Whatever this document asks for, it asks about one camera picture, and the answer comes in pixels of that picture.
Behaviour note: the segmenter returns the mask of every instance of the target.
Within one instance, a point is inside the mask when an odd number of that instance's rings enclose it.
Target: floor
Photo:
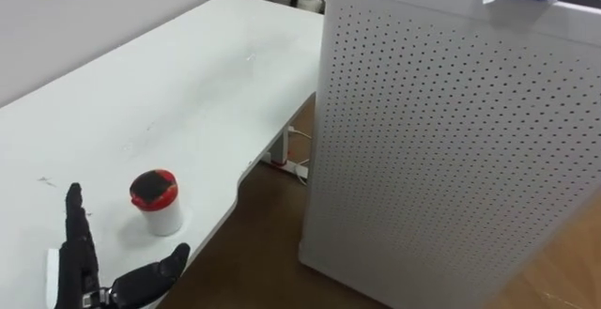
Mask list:
[[[311,132],[314,105],[295,127]],[[309,156],[291,135],[291,157]],[[298,262],[306,187],[259,164],[239,188],[239,203],[160,309],[358,308],[386,306]],[[562,230],[486,309],[601,308],[601,200]]]

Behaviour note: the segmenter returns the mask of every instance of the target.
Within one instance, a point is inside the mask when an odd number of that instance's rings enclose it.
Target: white perforated cabinet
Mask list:
[[[300,260],[482,307],[601,187],[601,11],[327,0]]]

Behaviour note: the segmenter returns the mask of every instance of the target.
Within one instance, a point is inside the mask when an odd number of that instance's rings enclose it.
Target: table surface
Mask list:
[[[65,239],[79,181],[100,280],[188,242],[195,256],[236,205],[240,180],[315,92],[320,15],[212,0],[0,109],[0,301],[45,307],[45,255]],[[186,221],[157,238],[129,187],[172,171]]]

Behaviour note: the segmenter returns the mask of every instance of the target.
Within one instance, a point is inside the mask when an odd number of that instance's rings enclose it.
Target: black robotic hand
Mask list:
[[[82,207],[82,189],[73,183],[67,193],[67,240],[60,249],[58,296],[54,309],[137,309],[167,293],[186,267],[190,246],[181,243],[160,262],[100,287],[98,259]]]
[[[176,283],[186,267],[189,254],[190,246],[182,243],[161,262],[117,278],[111,287],[111,308],[137,309],[156,301]]]

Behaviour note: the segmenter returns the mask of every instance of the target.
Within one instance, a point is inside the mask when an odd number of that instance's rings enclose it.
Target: white wall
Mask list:
[[[0,0],[0,106],[207,0]]]

